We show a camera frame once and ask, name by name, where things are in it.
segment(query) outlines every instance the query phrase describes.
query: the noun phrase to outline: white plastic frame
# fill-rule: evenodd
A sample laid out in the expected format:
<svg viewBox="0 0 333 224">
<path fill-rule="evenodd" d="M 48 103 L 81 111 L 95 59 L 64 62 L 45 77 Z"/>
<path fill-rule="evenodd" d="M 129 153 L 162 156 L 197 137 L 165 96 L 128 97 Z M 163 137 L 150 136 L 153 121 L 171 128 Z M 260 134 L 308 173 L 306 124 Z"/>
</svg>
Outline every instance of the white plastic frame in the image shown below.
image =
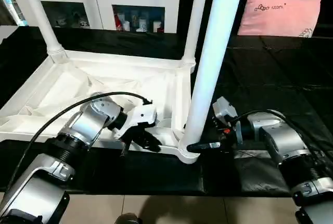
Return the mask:
<svg viewBox="0 0 333 224">
<path fill-rule="evenodd" d="M 57 42 L 54 32 L 52 31 L 52 28 L 49 25 L 49 22 L 45 15 L 45 11 L 41 6 L 40 1 L 29 0 L 29 2 L 33 7 L 36 17 L 39 20 L 40 29 L 45 39 L 45 42 L 47 43 L 48 52 L 50 55 L 47 61 L 43 62 L 43 64 L 41 64 L 40 67 L 37 69 L 37 71 L 31 76 L 31 77 L 34 76 L 36 77 L 38 76 L 36 74 L 38 72 L 47 72 L 47 70 L 45 69 L 47 63 L 51 64 L 52 61 L 56 63 L 60 63 L 61 61 L 63 61 L 64 63 L 67 62 L 68 57 L 66 53 L 69 53 L 69 51 L 63 50 L 61 45 Z M 238 3 L 239 0 L 213 0 L 209 23 L 206 31 L 206 37 L 198 68 L 197 79 L 192 94 L 192 99 L 191 99 L 192 101 L 189 109 L 189 114 L 187 117 L 185 133 L 183 134 L 182 131 L 179 129 L 174 129 L 173 134 L 178 140 L 178 146 L 162 147 L 161 151 L 162 153 L 176 155 L 181 161 L 187 164 L 194 163 L 199 156 L 198 154 L 193 154 L 188 152 L 186 147 L 190 144 L 197 143 L 200 140 L 203 131 L 203 126 L 207 118 L 208 109 L 211 104 L 216 81 L 220 73 L 220 68 L 224 58 L 235 14 L 238 8 Z M 197 38 L 201 24 L 201 16 L 199 16 L 198 14 L 199 13 L 202 14 L 203 7 L 204 7 L 204 0 L 194 1 L 191 21 L 190 21 L 190 29 L 188 31 L 188 34 L 191 35 L 191 37 L 190 38 L 188 37 L 188 41 L 186 42 L 186 47 L 185 47 L 185 49 L 187 49 L 186 53 L 192 53 L 192 55 L 195 53 L 194 48 L 196 47 L 197 44 Z M 143 61 L 143 59 L 140 57 L 134 57 L 129 62 L 140 61 L 140 60 Z M 158 60 L 158 62 L 159 63 L 162 62 L 166 65 L 170 64 L 170 62 L 174 62 L 173 64 L 175 64 L 175 62 L 179 62 L 178 64 L 176 64 L 176 67 L 178 65 L 178 67 L 181 68 L 181 66 L 183 65 L 183 68 L 191 69 L 192 68 L 191 63 L 193 63 L 191 60 L 194 60 L 194 57 L 191 57 L 191 55 L 187 55 L 181 61 Z M 19 89 L 17 93 L 20 93 L 20 90 L 25 90 L 26 93 L 29 93 L 27 88 L 31 89 L 34 88 L 33 83 L 31 81 L 31 77 L 25 83 L 26 86 L 23 86 L 21 89 Z M 187 87 L 189 86 L 189 80 L 188 81 L 184 80 L 183 82 L 184 86 L 186 86 L 185 83 L 187 83 Z M 8 105 L 10 104 L 10 101 L 12 101 L 14 97 L 15 95 L 4 106 L 0 114 L 2 114 L 3 112 L 10 111 Z M 163 126 L 161 129 L 156 128 L 153 129 L 152 131 L 153 131 L 152 134 L 156 135 L 164 134 Z M 110 148 L 122 147 L 122 144 L 120 142 L 110 142 L 110 144 L 111 146 L 108 146 Z M 135 145 L 132 145 L 131 149 L 146 152 L 146 150 L 142 150 Z"/>
</svg>

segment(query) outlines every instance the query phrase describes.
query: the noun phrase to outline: black tablecloth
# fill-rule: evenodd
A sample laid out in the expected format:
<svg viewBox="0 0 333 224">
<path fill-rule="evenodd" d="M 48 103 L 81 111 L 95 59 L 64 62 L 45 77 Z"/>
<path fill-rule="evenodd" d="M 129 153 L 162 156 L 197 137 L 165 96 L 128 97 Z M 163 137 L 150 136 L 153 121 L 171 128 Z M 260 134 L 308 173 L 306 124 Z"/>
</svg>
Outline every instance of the black tablecloth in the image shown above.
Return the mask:
<svg viewBox="0 0 333 224">
<path fill-rule="evenodd" d="M 174 34 L 84 29 L 55 32 L 65 49 L 76 51 L 168 59 L 180 59 L 184 51 L 184 42 Z M 213 101 L 223 95 L 238 113 L 279 110 L 311 130 L 318 141 L 333 143 L 332 50 L 331 39 L 232 36 Z M 37 28 L 21 27 L 3 41 L 0 55 L 3 106 L 46 58 L 45 43 Z M 212 111 L 201 141 L 217 138 L 211 116 Z M 0 143 L 0 190 L 4 190 L 25 145 L 14 140 Z M 44 144 L 34 144 L 24 166 L 43 148 Z M 196 163 L 186 165 L 169 155 L 130 152 L 121 159 L 118 150 L 93 148 L 68 190 L 89 194 L 288 196 L 262 143 L 248 140 L 240 149 L 243 151 L 234 154 L 201 155 Z"/>
</svg>

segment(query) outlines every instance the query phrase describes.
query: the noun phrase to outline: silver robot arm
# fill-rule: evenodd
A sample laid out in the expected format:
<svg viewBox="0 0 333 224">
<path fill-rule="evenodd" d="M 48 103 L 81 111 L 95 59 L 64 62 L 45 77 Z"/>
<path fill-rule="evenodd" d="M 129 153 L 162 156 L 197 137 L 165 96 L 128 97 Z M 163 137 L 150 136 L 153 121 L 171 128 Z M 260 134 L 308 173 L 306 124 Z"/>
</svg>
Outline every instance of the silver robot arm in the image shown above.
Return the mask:
<svg viewBox="0 0 333 224">
<path fill-rule="evenodd" d="M 156 116 L 153 104 L 137 106 L 125 114 L 109 97 L 82 105 L 57 137 L 46 141 L 46 152 L 39 154 L 6 192 L 0 204 L 0 223 L 59 223 L 69 202 L 61 185 L 72 180 L 102 129 L 114 131 L 114 138 L 121 139 L 127 150 L 134 141 L 158 152 L 161 143 L 144 130 L 155 125 Z"/>
<path fill-rule="evenodd" d="M 223 97 L 213 105 L 215 115 L 223 117 L 227 125 L 231 104 Z M 299 133 L 277 115 L 256 113 L 234 127 L 243 135 L 265 143 L 266 148 L 290 188 L 291 196 L 300 209 L 296 218 L 301 224 L 328 224 L 333 222 L 333 180 L 317 164 Z"/>
</svg>

